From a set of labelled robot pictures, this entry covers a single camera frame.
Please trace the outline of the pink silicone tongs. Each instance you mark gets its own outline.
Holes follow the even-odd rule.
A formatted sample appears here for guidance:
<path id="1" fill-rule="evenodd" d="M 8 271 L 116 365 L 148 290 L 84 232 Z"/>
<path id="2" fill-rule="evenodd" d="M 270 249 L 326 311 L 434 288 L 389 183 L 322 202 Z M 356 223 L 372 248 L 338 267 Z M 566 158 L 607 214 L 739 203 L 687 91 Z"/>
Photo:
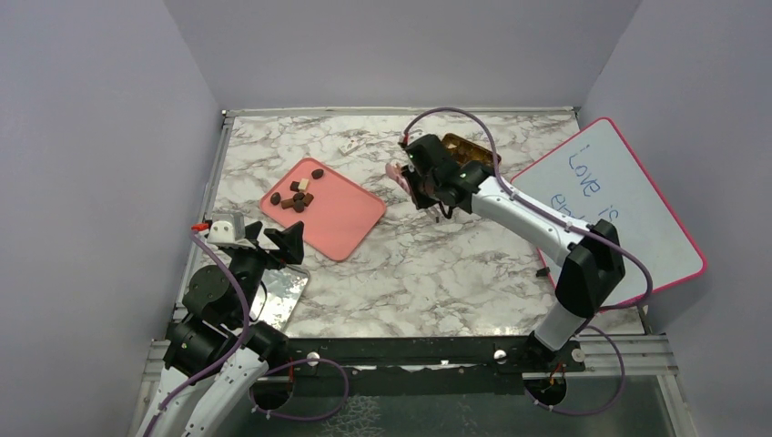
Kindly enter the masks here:
<path id="1" fill-rule="evenodd" d="M 411 187 L 408 184 L 407 179 L 401 173 L 401 166 L 397 163 L 390 163 L 385 165 L 386 176 L 397 183 L 403 191 L 408 194 L 409 198 L 412 198 Z M 440 215 L 438 209 L 435 207 L 426 208 L 424 213 L 432 220 L 433 223 L 440 222 Z"/>

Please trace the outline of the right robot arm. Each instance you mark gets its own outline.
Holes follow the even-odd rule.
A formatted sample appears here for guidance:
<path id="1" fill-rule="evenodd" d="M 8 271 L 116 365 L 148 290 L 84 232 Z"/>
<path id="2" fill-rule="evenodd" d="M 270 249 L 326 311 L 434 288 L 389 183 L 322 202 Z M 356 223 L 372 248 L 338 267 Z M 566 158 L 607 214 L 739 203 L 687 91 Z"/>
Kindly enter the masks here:
<path id="1" fill-rule="evenodd" d="M 259 201 L 266 218 L 304 225 L 309 264 L 354 293 L 353 314 L 384 299 L 387 326 L 471 331 L 501 298 L 525 323 L 525 358 L 546 371 L 625 274 L 616 227 L 527 196 L 434 134 L 404 137 L 398 160 L 356 183 L 303 158 Z"/>

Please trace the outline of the pink plastic tray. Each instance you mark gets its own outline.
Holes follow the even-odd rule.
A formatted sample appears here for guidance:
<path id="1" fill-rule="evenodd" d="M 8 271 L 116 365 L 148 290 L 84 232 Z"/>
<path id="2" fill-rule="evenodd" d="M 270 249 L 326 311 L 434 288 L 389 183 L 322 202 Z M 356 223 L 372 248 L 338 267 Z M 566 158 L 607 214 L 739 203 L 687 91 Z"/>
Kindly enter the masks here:
<path id="1" fill-rule="evenodd" d="M 314 179 L 311 172 L 321 168 L 322 178 Z M 280 193 L 291 198 L 290 183 L 310 181 L 308 193 L 313 201 L 303 212 L 272 205 L 270 197 Z M 303 239 L 319 253 L 334 261 L 346 260 L 362 243 L 386 211 L 379 197 L 344 177 L 314 158 L 298 161 L 259 201 L 259 209 L 283 227 L 298 221 L 304 223 Z"/>

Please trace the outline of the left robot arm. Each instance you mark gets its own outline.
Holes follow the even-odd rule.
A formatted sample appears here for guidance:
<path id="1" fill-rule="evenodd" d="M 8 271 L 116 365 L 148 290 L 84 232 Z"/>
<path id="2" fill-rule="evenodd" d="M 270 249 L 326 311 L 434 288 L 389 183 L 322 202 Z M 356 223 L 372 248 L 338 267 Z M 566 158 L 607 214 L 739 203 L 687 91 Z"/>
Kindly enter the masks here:
<path id="1" fill-rule="evenodd" d="M 212 262 L 193 274 L 188 313 L 168 327 L 159 385 L 137 435 L 213 436 L 259 377 L 282 369 L 287 336 L 250 311 L 266 271 L 303 261 L 303 230 L 301 221 L 284 230 L 246 225 L 236 214 L 191 227 Z"/>

